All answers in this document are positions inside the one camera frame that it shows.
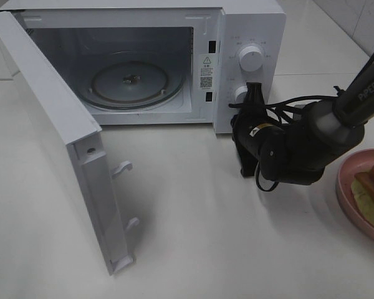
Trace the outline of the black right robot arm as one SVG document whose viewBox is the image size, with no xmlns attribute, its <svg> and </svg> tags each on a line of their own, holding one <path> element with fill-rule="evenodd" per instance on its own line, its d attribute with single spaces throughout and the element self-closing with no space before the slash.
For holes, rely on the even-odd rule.
<svg viewBox="0 0 374 299">
<path fill-rule="evenodd" d="M 356 147 L 374 117 L 374 53 L 347 89 L 266 104 L 259 82 L 249 82 L 231 120 L 232 139 L 245 178 L 308 186 L 325 167 Z"/>
</svg>

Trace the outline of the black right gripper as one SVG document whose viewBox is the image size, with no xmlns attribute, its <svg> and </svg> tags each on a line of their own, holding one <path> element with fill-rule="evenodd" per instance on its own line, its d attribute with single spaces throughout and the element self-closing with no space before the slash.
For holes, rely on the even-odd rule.
<svg viewBox="0 0 374 299">
<path fill-rule="evenodd" d="M 288 178 L 289 154 L 286 146 L 289 125 L 267 113 L 262 83 L 247 82 L 244 103 L 231 104 L 238 109 L 231 120 L 232 139 L 236 146 L 244 178 Z"/>
</svg>

